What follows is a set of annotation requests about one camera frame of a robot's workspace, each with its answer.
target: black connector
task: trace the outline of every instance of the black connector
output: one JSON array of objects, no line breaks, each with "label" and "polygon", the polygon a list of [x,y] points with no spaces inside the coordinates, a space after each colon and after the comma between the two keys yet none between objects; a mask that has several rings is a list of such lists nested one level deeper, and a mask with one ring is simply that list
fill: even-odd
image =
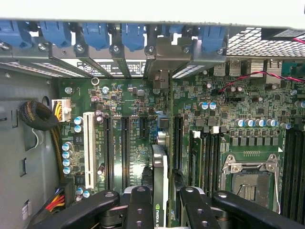
[{"label": "black connector", "polygon": [[63,189],[65,195],[65,207],[67,208],[74,201],[73,178],[65,178],[64,181],[55,188],[55,191],[59,188]]}]

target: white power connector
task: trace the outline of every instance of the white power connector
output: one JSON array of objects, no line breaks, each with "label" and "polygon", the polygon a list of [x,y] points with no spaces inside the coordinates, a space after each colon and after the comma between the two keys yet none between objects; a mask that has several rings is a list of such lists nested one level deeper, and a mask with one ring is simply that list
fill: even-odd
[{"label": "white power connector", "polygon": [[58,102],[61,103],[61,109],[59,114],[61,114],[60,122],[69,122],[71,121],[71,100],[70,99],[53,99],[52,108],[55,109],[54,104]]}]

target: pci slot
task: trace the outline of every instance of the pci slot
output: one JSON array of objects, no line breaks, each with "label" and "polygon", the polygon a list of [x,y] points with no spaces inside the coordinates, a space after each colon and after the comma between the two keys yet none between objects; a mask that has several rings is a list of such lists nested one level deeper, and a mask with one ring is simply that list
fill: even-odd
[{"label": "pci slot", "polygon": [[281,214],[305,224],[305,135],[286,131]]},{"label": "pci slot", "polygon": [[113,189],[114,178],[114,157],[113,157],[113,136],[112,119],[104,118],[104,158],[105,158],[105,188]]},{"label": "pci slot", "polygon": [[182,143],[183,143],[183,118],[174,117],[174,138],[173,138],[173,152],[174,152],[174,168],[182,171]]},{"label": "pci slot", "polygon": [[148,118],[147,117],[139,118],[139,127],[140,127],[140,139],[146,139],[148,137]]},{"label": "pci slot", "polygon": [[85,186],[95,188],[96,185],[96,154],[95,154],[95,127],[94,112],[83,113],[84,129],[84,159],[85,159]]},{"label": "pci slot", "polygon": [[130,120],[121,118],[122,127],[122,184],[123,190],[130,186]]}]

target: black pcie slot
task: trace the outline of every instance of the black pcie slot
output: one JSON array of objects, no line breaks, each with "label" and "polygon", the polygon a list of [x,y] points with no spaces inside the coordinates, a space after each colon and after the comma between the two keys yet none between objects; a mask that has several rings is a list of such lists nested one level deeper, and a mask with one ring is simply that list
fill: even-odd
[{"label": "black pcie slot", "polygon": [[148,118],[139,118],[139,128],[140,128],[140,139],[146,139],[148,137]]},{"label": "black pcie slot", "polygon": [[105,158],[105,188],[113,189],[114,163],[113,163],[113,137],[112,119],[104,118],[104,158]]},{"label": "black pcie slot", "polygon": [[121,118],[122,127],[122,184],[123,190],[130,186],[130,120]]},{"label": "black pcie slot", "polygon": [[301,224],[305,217],[305,135],[286,131],[281,214]]},{"label": "black pcie slot", "polygon": [[173,138],[173,156],[174,168],[182,171],[182,136],[183,136],[183,118],[174,117],[174,138]]}]

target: pcie slot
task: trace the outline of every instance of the pcie slot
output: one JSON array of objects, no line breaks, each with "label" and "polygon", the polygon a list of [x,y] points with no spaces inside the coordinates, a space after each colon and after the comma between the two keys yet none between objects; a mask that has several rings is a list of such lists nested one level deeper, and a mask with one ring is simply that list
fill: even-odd
[{"label": "pcie slot", "polygon": [[96,185],[96,153],[94,112],[83,113],[84,126],[84,159],[85,159],[85,186],[95,188]]},{"label": "pcie slot", "polygon": [[140,139],[146,139],[148,137],[148,118],[147,117],[139,118],[139,127],[140,127]]},{"label": "pcie slot", "polygon": [[121,118],[122,127],[122,184],[123,190],[130,186],[130,120]]},{"label": "pcie slot", "polygon": [[183,141],[183,118],[174,117],[174,138],[173,138],[173,151],[174,151],[174,168],[182,171],[182,141]]},{"label": "pcie slot", "polygon": [[113,136],[112,119],[104,118],[104,158],[105,158],[105,188],[113,189],[114,178],[114,157],[113,157]]}]

